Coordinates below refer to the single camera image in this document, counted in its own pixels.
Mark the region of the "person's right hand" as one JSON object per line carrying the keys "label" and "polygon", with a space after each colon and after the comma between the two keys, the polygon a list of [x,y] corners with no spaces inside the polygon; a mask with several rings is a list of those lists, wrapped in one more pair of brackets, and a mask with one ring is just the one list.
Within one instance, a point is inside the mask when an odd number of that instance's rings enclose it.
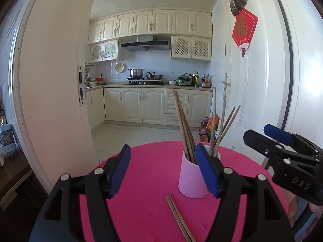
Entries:
{"label": "person's right hand", "polygon": [[[281,188],[281,190],[285,196],[286,203],[288,204],[287,217],[290,220],[291,225],[293,225],[295,221],[296,212],[298,209],[300,209],[300,206],[297,205],[299,197],[286,189]],[[322,216],[322,206],[319,207],[313,203],[309,203],[309,208],[313,213],[316,214],[316,217],[319,220]]]}

